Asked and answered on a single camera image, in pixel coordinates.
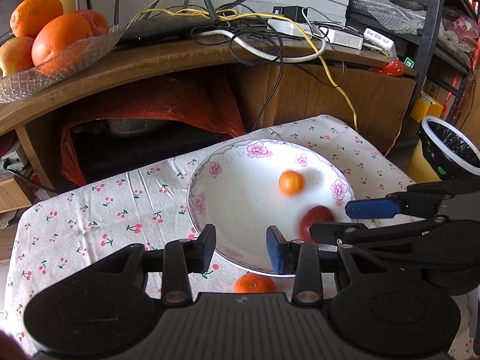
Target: plate rim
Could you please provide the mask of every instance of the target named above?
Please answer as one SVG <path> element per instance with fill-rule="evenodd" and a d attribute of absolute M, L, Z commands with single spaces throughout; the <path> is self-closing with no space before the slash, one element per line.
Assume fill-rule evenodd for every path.
<path fill-rule="evenodd" d="M 201 229 L 199 229 L 200 226 L 198 225 L 198 221 L 196 219 L 196 213 L 194 212 L 194 210 L 191 209 L 190 197 L 192 196 L 192 188 L 195 187 L 195 184 L 197 182 L 197 178 L 198 178 L 198 175 L 199 175 L 199 169 L 201 169 L 200 172 L 203 171 L 203 168 L 205 167 L 205 165 L 207 163 L 210 163 L 211 158 L 214 155 L 220 154 L 219 152 L 221 152 L 222 150 L 225 150 L 225 152 L 226 152 L 228 150 L 234 149 L 235 147 L 248 146 L 249 143 L 254 143 L 254 142 L 282 144 L 282 145 L 285 144 L 285 145 L 287 145 L 289 147 L 293 147 L 295 149 L 300 148 L 300 149 L 303 149 L 305 152 L 313 153 L 320 161 L 324 162 L 325 164 L 328 164 L 330 166 L 330 168 L 333 169 L 333 171 L 337 174 L 337 176 L 340 179 L 346 181 L 347 185 L 349 186 L 349 192 L 350 192 L 352 200 L 356 200 L 353 188 L 352 188 L 351 184 L 349 183 L 349 181 L 347 180 L 347 178 L 345 177 L 345 175 L 342 173 L 342 171 L 340 171 L 340 169 L 338 169 L 332 162 L 328 161 L 325 157 L 323 157 L 321 154 L 317 153 L 316 151 L 314 151 L 310 148 L 307 148 L 303 145 L 299 145 L 297 143 L 289 142 L 287 140 L 282 140 L 282 139 L 268 139 L 268 138 L 243 139 L 243 140 L 239 140 L 237 142 L 233 142 L 233 143 L 230 143 L 228 145 L 222 146 L 221 148 L 219 148 L 219 149 L 215 150 L 214 152 L 210 153 L 207 157 L 205 157 L 198 164 L 195 171 L 192 173 L 192 176 L 190 177 L 190 180 L 188 182 L 188 187 L 187 187 L 187 211 L 188 211 L 188 216 L 190 218 L 190 221 L 191 221 L 191 223 L 192 223 L 192 225 L 193 225 L 193 227 L 194 227 L 194 229 L 195 229 L 195 231 L 198 235 L 200 235 Z M 257 273 L 257 274 L 263 275 L 263 276 L 280 277 L 280 278 L 291 278 L 291 277 L 295 276 L 294 274 L 268 273 L 268 272 L 263 272 L 263 271 L 258 271 L 258 270 L 255 270 L 255 269 L 247 268 L 245 266 L 241 266 L 237 262 L 233 262 L 233 261 L 231 261 L 231 259 L 224 256 L 222 254 L 222 252 L 220 252 L 218 250 L 216 244 L 215 244 L 215 253 L 218 254 L 222 259 L 224 259 L 227 262 L 229 262 L 230 264 L 232 264 L 233 266 L 236 266 L 237 268 L 243 269 L 244 271 Z"/>

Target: screw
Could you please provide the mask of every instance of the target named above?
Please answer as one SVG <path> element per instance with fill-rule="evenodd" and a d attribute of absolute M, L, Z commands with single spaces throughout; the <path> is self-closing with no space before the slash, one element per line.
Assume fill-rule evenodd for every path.
<path fill-rule="evenodd" d="M 185 291 L 170 291 L 165 294 L 165 300 L 169 303 L 181 303 L 188 299 Z"/>
<path fill-rule="evenodd" d="M 315 303 L 320 300 L 320 295 L 314 291 L 300 291 L 297 300 L 302 303 Z"/>

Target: yellow cable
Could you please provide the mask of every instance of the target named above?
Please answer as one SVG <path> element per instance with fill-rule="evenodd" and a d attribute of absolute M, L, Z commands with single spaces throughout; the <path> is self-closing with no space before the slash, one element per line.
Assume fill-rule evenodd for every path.
<path fill-rule="evenodd" d="M 390 146 L 387 150 L 387 152 L 385 153 L 385 156 L 384 157 L 387 157 L 388 154 L 390 153 L 390 150 L 393 149 L 393 147 L 395 146 L 396 142 L 397 142 L 397 138 L 400 136 L 400 132 L 402 131 L 402 124 L 403 124 L 403 121 L 400 122 L 400 127 L 398 128 L 398 133 L 397 135 L 395 136 L 394 140 L 393 140 L 393 143 L 392 143 L 392 146 Z"/>
<path fill-rule="evenodd" d="M 198 9 L 191 9 L 191 8 L 184 8 L 184 9 L 181 9 L 177 12 L 171 12 L 169 10 L 166 10 L 166 9 L 161 9 L 161 8 L 152 8 L 152 9 L 144 9 L 142 12 L 140 12 L 138 15 L 136 15 L 132 21 L 137 21 L 138 18 L 145 14 L 145 13 L 148 13 L 148 12 L 165 12 L 169 15 L 172 15 L 172 16 L 202 16 L 202 17 L 205 17 L 205 18 L 209 18 L 209 13 L 207 11 L 202 11 L 202 10 L 198 10 Z M 234 9 L 222 9 L 222 10 L 219 10 L 218 13 L 223 13 L 223 12 L 231 12 L 233 13 L 232 16 L 219 16 L 219 19 L 221 21 L 231 21 L 231 20 L 238 20 L 238 19 L 243 19 L 244 17 L 263 17 L 265 19 L 279 19 L 279 20 L 284 20 L 284 21 L 288 21 L 290 24 L 292 24 L 298 31 L 300 31 L 300 33 L 303 35 L 303 37 L 305 38 L 305 40 L 307 41 L 307 43 L 310 45 L 310 47 L 317 53 L 318 52 L 318 49 L 317 47 L 315 46 L 315 44 L 311 41 L 311 39 L 309 38 L 309 36 L 305 33 L 305 31 L 296 23 L 294 22 L 293 20 L 289 19 L 288 17 L 285 17 L 285 16 L 281 16 L 281 15 L 275 15 L 275 14 L 269 14 L 269 13 L 242 13 L 242 14 L 239 14 L 236 10 Z M 358 126 L 357 126 L 357 112 L 355 111 L 355 108 L 352 104 L 352 102 L 350 101 L 350 98 L 347 96 L 347 94 L 345 93 L 345 91 L 340 88 L 337 83 L 335 83 L 335 81 L 333 80 L 332 78 L 332 75 L 330 74 L 330 70 L 325 62 L 325 60 L 323 59 L 323 57 L 320 55 L 319 56 L 320 58 L 320 61 L 322 62 L 322 66 L 323 68 L 325 69 L 325 73 L 327 75 L 327 78 L 328 80 L 330 81 L 330 83 L 335 87 L 335 89 L 337 89 L 337 91 L 339 91 L 343 97 L 345 97 L 345 100 L 347 102 L 347 104 L 349 105 L 350 109 L 352 110 L 352 114 L 353 114 L 353 124 L 354 124 L 354 127 L 355 127 L 355 130 L 358 131 Z"/>

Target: tablecloth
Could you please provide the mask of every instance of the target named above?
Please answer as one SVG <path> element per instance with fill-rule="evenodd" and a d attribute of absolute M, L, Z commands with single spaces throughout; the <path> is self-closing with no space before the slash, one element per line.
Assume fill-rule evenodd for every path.
<path fill-rule="evenodd" d="M 34 353 L 22 313 L 36 293 L 131 243 L 141 242 L 146 250 L 155 250 L 171 240 L 194 239 L 186 192 L 197 165 L 229 143 L 260 138 L 287 140 L 318 152 L 346 176 L 357 199 L 405 191 L 412 183 L 359 133 L 334 117 L 320 115 L 263 128 L 64 193 L 31 207 L 21 217 L 5 291 L 5 330 L 27 353 Z M 364 223 L 380 227 L 415 220 L 397 215 Z M 191 274 L 190 284 L 195 296 L 198 292 L 231 292 L 243 274 L 242 269 L 214 255 L 210 269 Z M 323 279 L 325 297 L 333 297 L 332 275 L 324 274 Z M 291 293 L 292 278 L 276 278 L 275 282 L 279 291 Z M 160 288 L 161 274 L 149 274 L 147 294 L 160 297 Z M 472 341 L 465 331 L 451 349 L 458 359 L 471 355 Z"/>

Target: trash bin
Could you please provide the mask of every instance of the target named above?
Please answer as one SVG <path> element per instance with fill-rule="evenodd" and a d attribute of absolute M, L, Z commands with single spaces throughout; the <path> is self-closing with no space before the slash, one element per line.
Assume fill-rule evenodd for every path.
<path fill-rule="evenodd" d="M 480 176 L 480 152 L 444 120 L 426 116 L 417 132 L 420 141 L 406 173 L 417 183 Z"/>

